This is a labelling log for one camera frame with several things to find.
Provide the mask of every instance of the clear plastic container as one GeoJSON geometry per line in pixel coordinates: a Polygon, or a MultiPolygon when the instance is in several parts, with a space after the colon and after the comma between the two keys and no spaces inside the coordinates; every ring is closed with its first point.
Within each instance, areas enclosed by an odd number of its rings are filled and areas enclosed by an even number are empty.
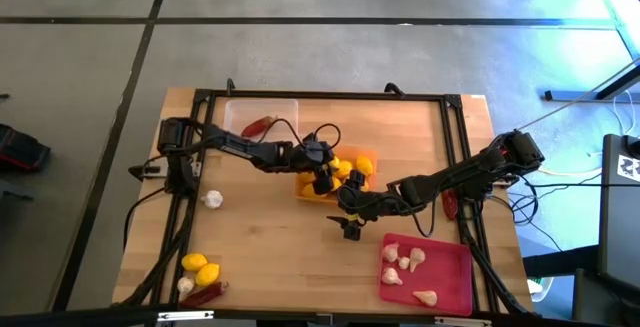
{"type": "MultiPolygon", "coordinates": [[[[251,123],[266,117],[283,118],[291,123],[294,132],[298,133],[298,100],[295,99],[234,99],[228,101],[224,111],[224,128],[240,135],[251,123]]],[[[257,141],[262,133],[251,138],[257,141]]],[[[297,144],[289,126],[284,122],[276,123],[264,139],[265,141],[292,141],[297,144]]]]}

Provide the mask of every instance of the plastic tray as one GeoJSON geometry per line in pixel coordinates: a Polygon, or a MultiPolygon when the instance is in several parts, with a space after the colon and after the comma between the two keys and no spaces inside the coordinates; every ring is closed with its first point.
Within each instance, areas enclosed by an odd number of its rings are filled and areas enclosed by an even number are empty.
{"type": "MultiPolygon", "coordinates": [[[[222,128],[240,135],[245,127],[266,116],[286,119],[298,133],[298,100],[295,99],[263,98],[228,101],[225,105],[222,128]]],[[[251,140],[255,141],[261,136],[262,134],[259,134],[251,140]]],[[[285,123],[278,122],[269,130],[265,141],[295,141],[295,138],[285,123]]]]}
{"type": "MultiPolygon", "coordinates": [[[[369,185],[369,191],[374,191],[376,188],[376,172],[378,171],[378,152],[371,149],[353,147],[353,146],[342,146],[337,145],[333,149],[333,153],[338,156],[341,161],[349,161],[353,164],[353,168],[356,168],[356,158],[358,156],[365,156],[371,160],[371,164],[373,164],[373,173],[369,175],[366,179],[367,184],[369,185]]],[[[296,176],[295,181],[295,196],[298,199],[310,201],[310,202],[324,202],[324,203],[332,203],[338,204],[338,200],[336,198],[335,193],[329,193],[324,198],[309,198],[305,197],[301,194],[302,189],[304,188],[305,183],[302,183],[299,178],[296,176]]]]}
{"type": "Polygon", "coordinates": [[[467,246],[387,233],[382,240],[380,251],[391,243],[400,244],[399,257],[409,257],[411,249],[418,247],[424,251],[426,258],[411,273],[408,268],[401,270],[397,261],[385,261],[380,253],[379,276],[382,276],[385,268],[393,267],[403,282],[402,285],[387,285],[380,281],[378,293],[382,300],[421,306],[459,316],[471,314],[472,258],[467,246]],[[435,307],[427,307],[413,296],[414,291],[435,291],[438,303],[435,307]]]}

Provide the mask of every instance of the lemon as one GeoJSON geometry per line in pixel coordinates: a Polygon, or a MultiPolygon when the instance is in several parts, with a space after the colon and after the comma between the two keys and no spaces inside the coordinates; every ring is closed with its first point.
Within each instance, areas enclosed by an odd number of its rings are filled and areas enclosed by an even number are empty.
{"type": "Polygon", "coordinates": [[[326,194],[323,195],[317,195],[316,192],[313,190],[313,184],[309,183],[308,185],[304,186],[304,188],[302,189],[302,192],[300,192],[303,196],[305,197],[309,197],[309,198],[323,198],[326,196],[326,194]]]}
{"type": "Polygon", "coordinates": [[[300,178],[300,182],[302,183],[311,183],[316,180],[316,175],[313,172],[302,172],[298,174],[298,178],[300,178]]]}
{"type": "Polygon", "coordinates": [[[373,173],[373,163],[366,156],[358,156],[356,159],[356,168],[358,171],[364,173],[365,176],[370,176],[373,173]]]}
{"type": "Polygon", "coordinates": [[[329,166],[335,169],[340,168],[340,159],[338,159],[338,156],[333,156],[333,159],[329,162],[329,166]]]}
{"type": "Polygon", "coordinates": [[[220,265],[217,263],[207,263],[196,274],[196,284],[201,287],[208,286],[215,282],[220,275],[220,265]]]}
{"type": "Polygon", "coordinates": [[[333,181],[333,188],[331,189],[331,192],[337,190],[338,188],[340,188],[340,186],[342,186],[340,180],[335,177],[331,177],[331,181],[333,181]]]}
{"type": "Polygon", "coordinates": [[[335,176],[339,179],[349,177],[349,172],[353,169],[353,165],[349,161],[340,161],[340,167],[335,173],[335,176]]]}
{"type": "Polygon", "coordinates": [[[190,272],[198,272],[207,264],[207,258],[202,253],[189,253],[182,257],[182,267],[190,272]]]}

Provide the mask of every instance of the orange tray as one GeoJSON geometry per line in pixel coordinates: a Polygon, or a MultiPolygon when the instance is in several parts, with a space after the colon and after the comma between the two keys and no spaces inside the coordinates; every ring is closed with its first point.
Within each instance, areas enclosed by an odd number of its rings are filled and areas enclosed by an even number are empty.
{"type": "MultiPolygon", "coordinates": [[[[333,149],[333,153],[340,159],[340,161],[351,162],[354,168],[356,166],[356,158],[358,158],[358,156],[365,156],[369,158],[371,160],[371,164],[373,164],[373,173],[369,177],[367,177],[366,181],[369,184],[369,190],[370,191],[375,190],[376,175],[378,172],[378,152],[372,149],[338,145],[333,149]]],[[[335,192],[331,192],[326,197],[323,197],[323,198],[305,197],[301,194],[304,186],[305,186],[305,183],[302,183],[300,179],[296,176],[295,196],[297,199],[311,201],[311,202],[324,202],[324,203],[332,203],[332,204],[338,203],[335,192]]]]}

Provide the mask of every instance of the white vegetable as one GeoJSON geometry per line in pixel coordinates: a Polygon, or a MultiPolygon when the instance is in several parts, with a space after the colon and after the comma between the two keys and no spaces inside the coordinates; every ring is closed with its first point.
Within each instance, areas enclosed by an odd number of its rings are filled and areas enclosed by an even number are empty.
{"type": "Polygon", "coordinates": [[[206,195],[202,196],[200,200],[202,200],[202,202],[204,202],[204,205],[208,208],[216,209],[222,204],[222,193],[211,190],[207,192],[206,195]]]}
{"type": "Polygon", "coordinates": [[[193,280],[189,277],[182,277],[178,280],[178,291],[181,295],[186,295],[193,290],[193,280]]]}
{"type": "Polygon", "coordinates": [[[409,254],[409,271],[413,273],[416,270],[416,267],[424,262],[425,256],[424,251],[420,248],[412,248],[411,253],[409,254]]]}
{"type": "Polygon", "coordinates": [[[398,267],[402,270],[407,269],[407,267],[409,267],[409,257],[400,257],[400,259],[398,259],[398,267]]]}
{"type": "Polygon", "coordinates": [[[387,262],[394,262],[398,258],[398,247],[400,244],[392,243],[384,246],[382,249],[382,258],[387,262]]]}
{"type": "Polygon", "coordinates": [[[402,280],[398,277],[398,272],[395,269],[389,267],[382,273],[382,283],[402,285],[402,280]]]}
{"type": "Polygon", "coordinates": [[[416,291],[413,292],[413,295],[429,307],[433,307],[438,303],[438,295],[435,291],[416,291]]]}

